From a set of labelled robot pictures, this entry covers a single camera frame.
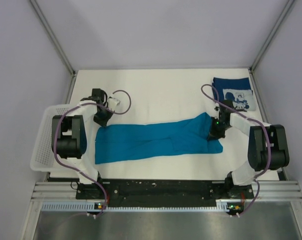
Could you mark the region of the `aluminium frame post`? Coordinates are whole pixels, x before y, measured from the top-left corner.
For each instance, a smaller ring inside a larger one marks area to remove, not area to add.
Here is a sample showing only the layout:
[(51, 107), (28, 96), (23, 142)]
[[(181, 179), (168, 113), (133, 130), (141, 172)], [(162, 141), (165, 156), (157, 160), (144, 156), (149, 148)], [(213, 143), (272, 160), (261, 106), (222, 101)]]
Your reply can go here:
[(252, 65), (250, 66), (250, 73), (253, 74), (257, 67), (259, 66), (261, 60), (263, 59), (264, 55), (266, 54), (267, 50), (269, 49), (270, 45), (272, 44), (273, 40), (276, 38), (277, 34), (279, 33), (282, 25), (289, 17), (291, 11), (293, 10), (297, 0), (287, 0), (283, 10), (281, 11), (279, 17), (277, 18), (275, 24), (271, 28), (270, 33), (266, 37), (261, 49), (259, 50), (257, 56), (255, 57)]
[(46, 33), (49, 41), (53, 45), (58, 57), (60, 58), (61, 62), (69, 72), (71, 76), (74, 76), (76, 71), (72, 67), (68, 57), (66, 56), (63, 48), (61, 47), (61, 44), (59, 43), (54, 31), (52, 30), (47, 18), (45, 17), (39, 3), (36, 0), (29, 0), (30, 6), (32, 7), (36, 17), (40, 21), (40, 24), (42, 25), (44, 32)]

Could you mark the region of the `aluminium frame front rail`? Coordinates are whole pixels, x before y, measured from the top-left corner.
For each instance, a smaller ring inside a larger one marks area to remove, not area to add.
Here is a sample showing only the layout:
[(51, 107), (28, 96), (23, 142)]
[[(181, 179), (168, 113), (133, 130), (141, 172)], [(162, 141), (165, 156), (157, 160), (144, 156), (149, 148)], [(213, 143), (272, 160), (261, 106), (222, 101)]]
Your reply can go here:
[[(32, 201), (73, 201), (76, 196), (76, 183), (36, 182)], [(302, 201), (302, 191), (297, 181), (260, 181), (257, 198), (261, 202)]]

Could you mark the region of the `folded navy cartoon print shirt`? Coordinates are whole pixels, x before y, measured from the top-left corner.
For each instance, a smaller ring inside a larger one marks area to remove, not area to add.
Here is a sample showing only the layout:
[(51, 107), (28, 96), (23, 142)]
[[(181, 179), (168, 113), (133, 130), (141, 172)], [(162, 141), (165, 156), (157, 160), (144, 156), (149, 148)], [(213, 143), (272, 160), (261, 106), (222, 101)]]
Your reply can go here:
[(254, 100), (253, 90), (248, 77), (239, 79), (227, 79), (214, 77), (212, 86), (215, 100), (220, 102), (230, 100), (236, 110), (244, 110), (253, 112), (257, 105)]

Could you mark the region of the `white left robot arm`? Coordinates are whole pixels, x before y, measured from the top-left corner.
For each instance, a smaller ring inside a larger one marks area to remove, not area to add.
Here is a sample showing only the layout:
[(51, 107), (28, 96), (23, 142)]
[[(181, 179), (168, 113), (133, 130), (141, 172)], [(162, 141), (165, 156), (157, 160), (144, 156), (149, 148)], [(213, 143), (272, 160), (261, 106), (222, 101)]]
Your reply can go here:
[(89, 143), (93, 126), (106, 127), (120, 101), (108, 96), (100, 88), (94, 88), (89, 97), (81, 99), (77, 109), (68, 113), (61, 122), (61, 115), (52, 118), (51, 148), (59, 156), (62, 166), (74, 170), (79, 181), (88, 185), (87, 192), (93, 198), (104, 194), (103, 184), (97, 182), (98, 170), (89, 159)]

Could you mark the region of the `aluminium frame left post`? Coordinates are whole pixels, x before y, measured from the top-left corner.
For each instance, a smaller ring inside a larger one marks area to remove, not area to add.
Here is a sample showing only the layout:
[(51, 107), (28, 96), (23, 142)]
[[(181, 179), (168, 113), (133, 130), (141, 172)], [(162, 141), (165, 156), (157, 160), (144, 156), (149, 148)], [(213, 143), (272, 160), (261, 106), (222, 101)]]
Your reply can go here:
[(69, 72), (71, 76), (74, 76), (76, 71), (72, 67), (68, 57), (66, 56), (63, 48), (61, 47), (61, 44), (59, 43), (54, 31), (52, 30), (47, 18), (45, 17), (39, 3), (36, 0), (29, 0), (30, 6), (32, 7), (36, 17), (40, 21), (40, 24), (42, 25), (44, 32), (46, 33), (49, 41), (53, 45), (58, 57), (60, 58), (61, 62)]

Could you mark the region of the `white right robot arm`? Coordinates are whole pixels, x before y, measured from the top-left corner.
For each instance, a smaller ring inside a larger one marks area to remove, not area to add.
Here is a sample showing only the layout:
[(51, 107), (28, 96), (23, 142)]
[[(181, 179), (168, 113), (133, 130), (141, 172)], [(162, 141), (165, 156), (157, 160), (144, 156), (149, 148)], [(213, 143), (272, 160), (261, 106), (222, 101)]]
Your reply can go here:
[(207, 140), (225, 137), (226, 130), (236, 128), (248, 137), (247, 160), (239, 168), (228, 173), (224, 192), (230, 198), (237, 197), (242, 186), (250, 185), (268, 170), (276, 171), (290, 163), (286, 130), (280, 124), (271, 125), (237, 111), (230, 100), (218, 103), (218, 117), (212, 117)]

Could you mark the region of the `white perforated plastic basket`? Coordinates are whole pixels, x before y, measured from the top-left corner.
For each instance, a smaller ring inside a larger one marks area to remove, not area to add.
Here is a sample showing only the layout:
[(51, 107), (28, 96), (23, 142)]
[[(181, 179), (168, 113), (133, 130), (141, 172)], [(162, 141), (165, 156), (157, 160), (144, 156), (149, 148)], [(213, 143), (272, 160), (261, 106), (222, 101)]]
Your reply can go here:
[(63, 115), (74, 106), (59, 104), (49, 106), (43, 113), (40, 127), (35, 140), (30, 168), (36, 172), (70, 172), (69, 168), (59, 165), (51, 149), (52, 140), (52, 118), (55, 115)]

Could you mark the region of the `aluminium frame right post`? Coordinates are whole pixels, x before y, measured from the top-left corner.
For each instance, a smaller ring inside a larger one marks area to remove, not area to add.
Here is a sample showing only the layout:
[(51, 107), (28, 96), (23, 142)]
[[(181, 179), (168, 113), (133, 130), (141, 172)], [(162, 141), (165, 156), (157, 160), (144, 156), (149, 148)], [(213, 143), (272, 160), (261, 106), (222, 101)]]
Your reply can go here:
[(261, 49), (259, 50), (257, 56), (255, 57), (252, 65), (250, 66), (250, 73), (253, 74), (257, 67), (259, 66), (261, 60), (263, 59), (264, 55), (266, 54), (267, 50), (269, 49), (270, 45), (272, 44), (273, 40), (276, 38), (277, 34), (279, 33), (282, 25), (289, 17), (291, 11), (293, 10), (297, 0), (287, 0), (283, 10), (281, 11), (279, 17), (277, 18), (275, 24), (271, 28), (270, 33), (266, 37)]

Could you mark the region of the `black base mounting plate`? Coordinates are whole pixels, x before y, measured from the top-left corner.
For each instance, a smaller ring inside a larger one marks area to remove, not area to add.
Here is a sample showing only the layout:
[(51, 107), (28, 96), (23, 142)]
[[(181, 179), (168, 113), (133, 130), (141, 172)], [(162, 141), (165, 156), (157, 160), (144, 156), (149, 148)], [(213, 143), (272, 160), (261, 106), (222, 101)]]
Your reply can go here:
[(99, 185), (79, 183), (78, 200), (107, 200), (112, 207), (128, 205), (204, 206), (220, 199), (239, 202), (254, 197), (251, 185), (228, 188), (226, 181), (99, 179)]

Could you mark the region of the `teal blue t shirt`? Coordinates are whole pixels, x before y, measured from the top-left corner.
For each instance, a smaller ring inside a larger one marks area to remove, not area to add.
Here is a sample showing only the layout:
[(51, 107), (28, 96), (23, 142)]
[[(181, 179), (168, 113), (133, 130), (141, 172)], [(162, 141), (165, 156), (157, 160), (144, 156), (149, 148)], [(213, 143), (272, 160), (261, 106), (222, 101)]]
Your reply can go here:
[(95, 164), (161, 156), (220, 154), (218, 140), (208, 140), (212, 120), (195, 118), (155, 124), (113, 124), (101, 127), (95, 138)]

